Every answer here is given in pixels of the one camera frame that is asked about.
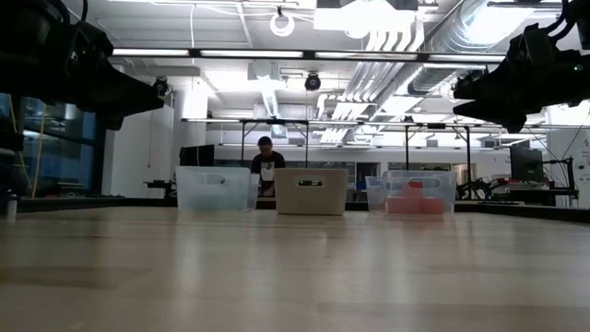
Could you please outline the white ceiling pipes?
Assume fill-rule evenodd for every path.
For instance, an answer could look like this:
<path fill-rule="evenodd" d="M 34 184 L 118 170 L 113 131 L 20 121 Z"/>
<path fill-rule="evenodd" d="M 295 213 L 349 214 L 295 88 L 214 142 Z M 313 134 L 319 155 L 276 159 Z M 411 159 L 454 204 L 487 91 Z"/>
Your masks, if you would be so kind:
<path fill-rule="evenodd" d="M 423 22 L 416 20 L 401 30 L 373 30 L 365 51 L 416 51 L 424 41 Z M 359 62 L 332 112 L 332 121 L 357 120 L 376 101 L 401 68 L 400 63 Z"/>

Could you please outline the clear plastic bin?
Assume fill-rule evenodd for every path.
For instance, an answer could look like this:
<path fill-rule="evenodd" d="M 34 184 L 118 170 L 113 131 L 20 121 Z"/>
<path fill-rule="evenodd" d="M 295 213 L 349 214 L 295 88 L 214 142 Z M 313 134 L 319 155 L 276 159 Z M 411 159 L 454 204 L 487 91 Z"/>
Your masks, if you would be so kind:
<path fill-rule="evenodd" d="M 180 212 L 246 212 L 254 209 L 259 175 L 241 167 L 176 168 Z"/>
<path fill-rule="evenodd" d="M 403 185 L 408 181 L 423 182 L 424 197 L 441 197 L 445 201 L 445 213 L 454 212 L 456 174 L 445 171 L 387 171 L 382 176 L 367 176 L 365 186 L 369 211 L 388 214 L 384 200 L 403 196 Z"/>

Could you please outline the black aluminium rail frame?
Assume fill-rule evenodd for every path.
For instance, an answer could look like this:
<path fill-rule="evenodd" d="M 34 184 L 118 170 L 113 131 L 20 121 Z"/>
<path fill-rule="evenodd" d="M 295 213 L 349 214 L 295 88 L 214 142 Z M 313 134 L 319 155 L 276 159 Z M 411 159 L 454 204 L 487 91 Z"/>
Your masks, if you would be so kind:
<path fill-rule="evenodd" d="M 89 210 L 93 208 L 119 208 L 132 215 L 148 212 L 175 212 L 177 201 L 173 198 L 122 198 L 122 197 L 79 197 L 79 198 L 0 198 L 0 216 L 8 211 L 8 204 L 12 203 L 17 213 L 36 213 L 60 210 Z M 433 214 L 386 214 L 384 212 L 370 212 L 366 203 L 347 203 L 345 214 L 364 213 L 381 219 L 431 219 L 438 220 L 451 217 L 466 217 L 468 215 L 496 215 L 504 217 L 518 217 L 529 219 L 547 219 L 566 221 L 590 225 L 590 208 L 560 208 L 525 205 L 499 205 L 483 203 L 461 203 L 454 206 L 452 212 L 442 215 Z"/>

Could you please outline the person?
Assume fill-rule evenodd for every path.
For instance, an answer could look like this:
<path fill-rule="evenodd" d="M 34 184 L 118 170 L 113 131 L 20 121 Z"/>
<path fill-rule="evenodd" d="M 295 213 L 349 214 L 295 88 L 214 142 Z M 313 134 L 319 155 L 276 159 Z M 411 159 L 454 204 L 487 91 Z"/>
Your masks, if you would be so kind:
<path fill-rule="evenodd" d="M 276 169 L 286 167 L 286 161 L 282 154 L 274 151 L 273 142 L 269 136 L 262 136 L 257 147 L 259 153 L 254 157 L 251 164 L 251 173 L 259 175 L 259 191 L 261 197 L 274 197 L 275 172 Z"/>

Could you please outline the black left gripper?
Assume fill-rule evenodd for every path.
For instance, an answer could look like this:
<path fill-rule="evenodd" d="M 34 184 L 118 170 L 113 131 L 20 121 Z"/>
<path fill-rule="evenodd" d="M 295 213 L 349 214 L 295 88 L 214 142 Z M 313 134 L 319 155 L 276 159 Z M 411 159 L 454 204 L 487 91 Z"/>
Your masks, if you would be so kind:
<path fill-rule="evenodd" d="M 111 130 L 122 115 L 153 111 L 163 99 L 149 84 L 115 69 L 106 34 L 85 22 L 50 27 L 50 101 L 76 105 Z"/>

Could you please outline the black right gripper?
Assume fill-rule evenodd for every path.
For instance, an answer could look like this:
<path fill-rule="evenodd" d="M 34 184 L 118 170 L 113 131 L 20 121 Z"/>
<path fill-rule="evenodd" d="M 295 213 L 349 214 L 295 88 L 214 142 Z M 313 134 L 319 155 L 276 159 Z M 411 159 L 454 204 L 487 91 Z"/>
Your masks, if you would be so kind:
<path fill-rule="evenodd" d="M 472 70 L 458 78 L 454 97 L 502 101 L 469 101 L 453 108 L 454 114 L 484 121 L 508 121 L 505 128 L 518 133 L 526 117 L 546 106 L 579 105 L 584 100 L 584 56 L 577 50 L 561 50 L 548 32 L 530 25 L 511 41 L 507 64 Z"/>

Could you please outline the silver ventilation duct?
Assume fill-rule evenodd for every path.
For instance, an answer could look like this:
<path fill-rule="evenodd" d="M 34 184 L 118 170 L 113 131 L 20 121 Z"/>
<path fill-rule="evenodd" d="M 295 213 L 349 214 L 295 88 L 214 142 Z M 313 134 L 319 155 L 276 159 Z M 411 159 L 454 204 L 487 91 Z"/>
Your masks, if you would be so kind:
<path fill-rule="evenodd" d="M 425 41 L 427 53 L 486 53 L 533 13 L 531 4 L 555 0 L 463 0 Z"/>

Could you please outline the long linear ceiling light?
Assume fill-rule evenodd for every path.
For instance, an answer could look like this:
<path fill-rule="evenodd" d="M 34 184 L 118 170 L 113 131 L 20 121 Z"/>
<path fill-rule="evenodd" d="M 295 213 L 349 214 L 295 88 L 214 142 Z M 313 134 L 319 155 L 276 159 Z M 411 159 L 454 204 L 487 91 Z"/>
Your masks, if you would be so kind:
<path fill-rule="evenodd" d="M 112 57 L 120 58 L 187 58 L 240 60 L 294 60 L 341 62 L 393 62 L 419 64 L 496 65 L 505 55 L 501 53 L 426 53 L 317 51 L 274 49 L 197 49 L 197 48 L 115 48 Z"/>

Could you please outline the opaque light grey bin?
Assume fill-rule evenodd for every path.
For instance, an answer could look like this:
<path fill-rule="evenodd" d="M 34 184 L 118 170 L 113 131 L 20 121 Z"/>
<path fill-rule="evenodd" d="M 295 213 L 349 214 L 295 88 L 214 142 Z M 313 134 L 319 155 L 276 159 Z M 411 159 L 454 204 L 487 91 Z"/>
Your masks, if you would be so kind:
<path fill-rule="evenodd" d="M 278 214 L 337 216 L 345 212 L 347 170 L 277 169 L 274 185 Z"/>

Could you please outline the black computer monitor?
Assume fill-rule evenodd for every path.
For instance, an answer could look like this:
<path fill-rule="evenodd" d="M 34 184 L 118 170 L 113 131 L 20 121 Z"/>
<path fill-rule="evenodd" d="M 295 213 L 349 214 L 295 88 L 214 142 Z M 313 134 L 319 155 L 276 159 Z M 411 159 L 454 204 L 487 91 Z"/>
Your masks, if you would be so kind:
<path fill-rule="evenodd" d="M 179 158 L 181 166 L 212 167 L 215 161 L 215 146 L 182 147 Z"/>
<path fill-rule="evenodd" d="M 542 152 L 511 146 L 511 178 L 520 182 L 540 183 L 544 180 Z"/>

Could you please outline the black metal gantry frame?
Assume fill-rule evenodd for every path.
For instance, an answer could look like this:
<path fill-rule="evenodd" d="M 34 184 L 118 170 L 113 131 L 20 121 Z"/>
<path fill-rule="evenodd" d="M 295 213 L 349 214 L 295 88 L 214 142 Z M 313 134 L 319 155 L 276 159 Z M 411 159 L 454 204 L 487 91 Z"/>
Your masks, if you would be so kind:
<path fill-rule="evenodd" d="M 488 123 L 370 123 L 360 128 L 355 140 L 396 154 L 388 160 L 402 162 L 406 169 L 419 163 L 448 164 L 462 184 L 508 177 L 511 148 L 547 151 L 544 127 L 527 126 L 521 133 L 510 134 Z"/>
<path fill-rule="evenodd" d="M 240 124 L 242 126 L 241 131 L 241 164 L 245 162 L 245 138 L 249 135 L 249 132 L 246 131 L 246 126 L 248 124 L 254 124 L 252 130 L 254 130 L 259 124 L 264 125 L 293 125 L 297 130 L 300 131 L 300 134 L 303 136 L 305 140 L 304 151 L 304 167 L 308 167 L 309 162 L 309 134 L 310 134 L 310 122 L 308 120 L 298 120 L 298 119 L 283 119 L 283 118 L 182 118 L 182 122 L 185 123 L 204 123 L 204 124 Z"/>

